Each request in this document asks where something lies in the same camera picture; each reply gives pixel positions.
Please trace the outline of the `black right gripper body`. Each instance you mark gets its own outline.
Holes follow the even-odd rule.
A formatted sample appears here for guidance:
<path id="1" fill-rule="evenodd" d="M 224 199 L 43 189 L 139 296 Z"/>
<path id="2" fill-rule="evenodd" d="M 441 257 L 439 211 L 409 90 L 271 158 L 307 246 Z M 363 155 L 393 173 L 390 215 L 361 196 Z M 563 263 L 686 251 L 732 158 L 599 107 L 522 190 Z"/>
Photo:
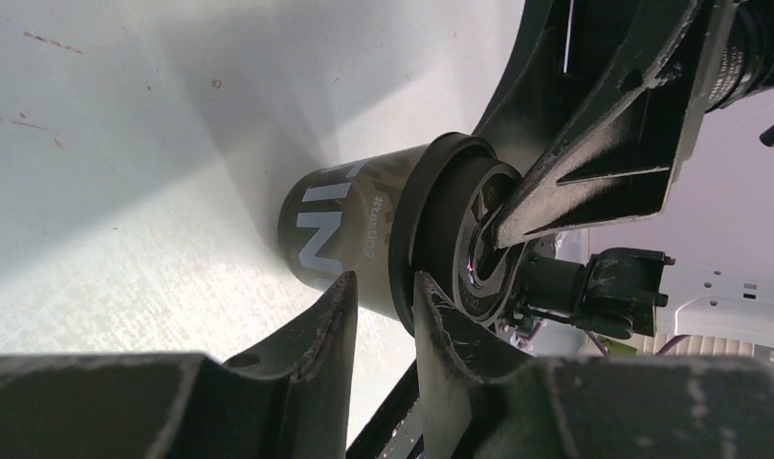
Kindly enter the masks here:
<path id="1" fill-rule="evenodd" d="M 660 212 L 698 131 L 736 7 L 634 1 L 611 38 L 612 1 L 592 1 L 575 69 L 596 80 L 551 149 L 554 219 Z"/>

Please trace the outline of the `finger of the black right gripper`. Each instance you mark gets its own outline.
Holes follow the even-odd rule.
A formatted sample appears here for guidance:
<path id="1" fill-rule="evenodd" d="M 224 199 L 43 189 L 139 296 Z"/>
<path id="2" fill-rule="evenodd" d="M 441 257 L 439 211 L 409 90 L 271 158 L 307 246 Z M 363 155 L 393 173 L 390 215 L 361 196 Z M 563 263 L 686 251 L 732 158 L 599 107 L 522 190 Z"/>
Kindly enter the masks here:
<path id="1" fill-rule="evenodd" d="M 491 100 L 499 248 L 659 213 L 704 115 L 700 1 L 528 1 Z"/>
<path id="2" fill-rule="evenodd" d="M 568 1 L 526 1 L 498 86 L 473 134 L 521 174 L 561 129 Z"/>

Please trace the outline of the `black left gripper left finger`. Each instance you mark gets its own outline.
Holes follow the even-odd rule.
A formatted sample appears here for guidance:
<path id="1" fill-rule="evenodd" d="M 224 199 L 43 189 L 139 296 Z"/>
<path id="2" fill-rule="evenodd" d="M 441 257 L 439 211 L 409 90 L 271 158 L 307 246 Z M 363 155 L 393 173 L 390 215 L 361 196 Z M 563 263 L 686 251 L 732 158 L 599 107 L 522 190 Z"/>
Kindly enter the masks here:
<path id="1" fill-rule="evenodd" d="M 245 351 L 0 356 L 0 458 L 341 458 L 357 279 Z"/>

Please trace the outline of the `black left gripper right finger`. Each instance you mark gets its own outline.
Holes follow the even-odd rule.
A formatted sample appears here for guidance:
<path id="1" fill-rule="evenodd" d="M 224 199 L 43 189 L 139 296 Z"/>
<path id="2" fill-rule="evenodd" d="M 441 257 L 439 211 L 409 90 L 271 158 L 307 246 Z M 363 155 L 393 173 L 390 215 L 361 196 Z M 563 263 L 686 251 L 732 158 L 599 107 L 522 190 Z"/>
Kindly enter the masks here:
<path id="1" fill-rule="evenodd" d="M 430 458 L 774 458 L 774 373 L 740 357 L 535 358 L 414 277 Z"/>

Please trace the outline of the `black cup lid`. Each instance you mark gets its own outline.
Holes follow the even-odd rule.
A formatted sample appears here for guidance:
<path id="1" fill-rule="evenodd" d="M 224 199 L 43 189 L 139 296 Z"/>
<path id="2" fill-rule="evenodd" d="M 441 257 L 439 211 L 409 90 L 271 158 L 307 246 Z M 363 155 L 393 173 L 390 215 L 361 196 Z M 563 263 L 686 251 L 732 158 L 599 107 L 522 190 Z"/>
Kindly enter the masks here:
<path id="1" fill-rule="evenodd" d="M 401 192 L 388 247 L 394 309 L 409 333 L 417 272 L 482 325 L 507 304 L 521 248 L 493 249 L 487 228 L 520 179 L 478 137 L 451 132 L 423 148 Z"/>

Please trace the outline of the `black takeout cup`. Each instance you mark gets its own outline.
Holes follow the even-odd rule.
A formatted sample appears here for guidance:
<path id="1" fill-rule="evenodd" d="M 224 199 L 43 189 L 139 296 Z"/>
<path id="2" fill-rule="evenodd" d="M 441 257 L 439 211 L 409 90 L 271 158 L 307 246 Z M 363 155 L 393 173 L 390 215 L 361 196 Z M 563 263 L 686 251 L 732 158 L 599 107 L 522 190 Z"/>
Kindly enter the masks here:
<path id="1" fill-rule="evenodd" d="M 357 276 L 361 306 L 399 315 L 388 278 L 388 244 L 395 213 L 424 145 L 315 170 L 286 195 L 277 242 L 291 273 L 325 291 L 342 273 Z"/>

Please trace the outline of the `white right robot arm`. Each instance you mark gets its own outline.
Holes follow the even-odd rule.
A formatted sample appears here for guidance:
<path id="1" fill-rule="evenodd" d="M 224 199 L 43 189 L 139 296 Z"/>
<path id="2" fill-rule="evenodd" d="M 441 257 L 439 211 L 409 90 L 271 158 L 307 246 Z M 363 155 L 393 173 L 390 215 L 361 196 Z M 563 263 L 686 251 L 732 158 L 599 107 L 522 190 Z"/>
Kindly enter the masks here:
<path id="1" fill-rule="evenodd" d="M 476 133 L 523 176 L 499 248 L 683 254 L 643 352 L 774 363 L 774 1 L 529 1 Z"/>

